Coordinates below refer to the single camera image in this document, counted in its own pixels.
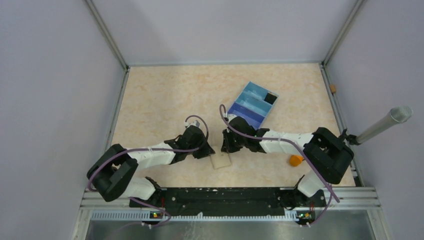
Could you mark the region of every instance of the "orange object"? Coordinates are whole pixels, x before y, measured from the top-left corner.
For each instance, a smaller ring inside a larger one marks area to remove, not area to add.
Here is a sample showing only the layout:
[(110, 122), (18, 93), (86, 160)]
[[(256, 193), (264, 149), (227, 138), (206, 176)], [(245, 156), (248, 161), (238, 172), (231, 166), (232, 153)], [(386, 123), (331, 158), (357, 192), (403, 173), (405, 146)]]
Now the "orange object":
[(298, 155), (291, 155), (290, 160), (288, 161), (290, 163), (290, 165), (292, 165), (293, 167), (297, 167), (299, 166), (302, 161), (304, 160), (303, 157), (298, 156)]

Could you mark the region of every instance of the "blue container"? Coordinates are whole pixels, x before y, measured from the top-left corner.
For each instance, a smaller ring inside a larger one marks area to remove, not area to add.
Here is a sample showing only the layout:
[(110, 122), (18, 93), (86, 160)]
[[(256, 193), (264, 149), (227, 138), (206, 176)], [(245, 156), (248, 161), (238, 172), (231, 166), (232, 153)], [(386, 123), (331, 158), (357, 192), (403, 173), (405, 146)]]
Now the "blue container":
[(258, 129), (274, 107), (278, 96), (250, 81), (229, 108), (228, 114), (243, 117)]

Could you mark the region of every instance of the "table surface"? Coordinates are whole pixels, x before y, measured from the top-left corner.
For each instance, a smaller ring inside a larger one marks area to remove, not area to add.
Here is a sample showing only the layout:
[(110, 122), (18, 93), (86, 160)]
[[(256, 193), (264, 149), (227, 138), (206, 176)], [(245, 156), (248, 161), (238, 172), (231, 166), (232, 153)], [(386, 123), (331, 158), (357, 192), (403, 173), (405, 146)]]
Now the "table surface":
[[(235, 64), (131, 67), (112, 143), (124, 148), (156, 145), (185, 130), (184, 120), (199, 115), (209, 127), (209, 144), (221, 147), (226, 125), (219, 105), (227, 109), (252, 81), (279, 94), (263, 128), (310, 133), (326, 127), (338, 135), (333, 109), (317, 63)], [(232, 153), (231, 166), (214, 169), (209, 157), (191, 155), (172, 165), (141, 169), (161, 187), (292, 187), (310, 171), (284, 153)], [(339, 186), (355, 186), (348, 169)]]

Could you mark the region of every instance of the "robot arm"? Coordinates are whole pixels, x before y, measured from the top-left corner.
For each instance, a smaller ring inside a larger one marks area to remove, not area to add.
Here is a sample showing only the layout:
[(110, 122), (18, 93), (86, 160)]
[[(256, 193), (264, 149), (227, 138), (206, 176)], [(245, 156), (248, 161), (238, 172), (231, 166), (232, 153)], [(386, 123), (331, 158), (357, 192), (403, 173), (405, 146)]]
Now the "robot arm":
[[(238, 132), (255, 136), (256, 139), (240, 135), (230, 128), (224, 129), (222, 152), (234, 153), (245, 147), (255, 153), (299, 155), (296, 147), (280, 139), (290, 140), (300, 147), (324, 180), (331, 184), (340, 183), (354, 157), (352, 150), (344, 143), (344, 138), (336, 137), (324, 127), (319, 127), (312, 133), (284, 133), (268, 128), (254, 129), (241, 116), (229, 114), (227, 120), (228, 124)], [(299, 181), (296, 187), (310, 198), (323, 188), (324, 184), (314, 171), (311, 171)]]
[(106, 202), (121, 196), (148, 200), (155, 191), (160, 191), (159, 186), (151, 178), (133, 177), (136, 171), (155, 165), (178, 163), (189, 154), (201, 159), (215, 153), (199, 125), (198, 121), (194, 121), (186, 126), (182, 135), (154, 146), (125, 149), (120, 144), (114, 144), (91, 167), (87, 178), (92, 178), (92, 184)]

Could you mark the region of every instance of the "white backdrop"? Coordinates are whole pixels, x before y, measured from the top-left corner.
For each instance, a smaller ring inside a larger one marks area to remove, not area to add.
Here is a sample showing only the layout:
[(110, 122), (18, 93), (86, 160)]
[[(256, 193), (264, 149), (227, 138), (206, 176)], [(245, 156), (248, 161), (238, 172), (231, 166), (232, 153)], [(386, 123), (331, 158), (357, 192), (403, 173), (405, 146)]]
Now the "white backdrop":
[(322, 61), (356, 0), (93, 0), (129, 65)]
[(123, 75), (82, 0), (0, 2), (0, 239), (71, 238)]
[(424, 1), (367, 1), (329, 65), (350, 133), (398, 105), (414, 115), (358, 146), (395, 240), (423, 239)]

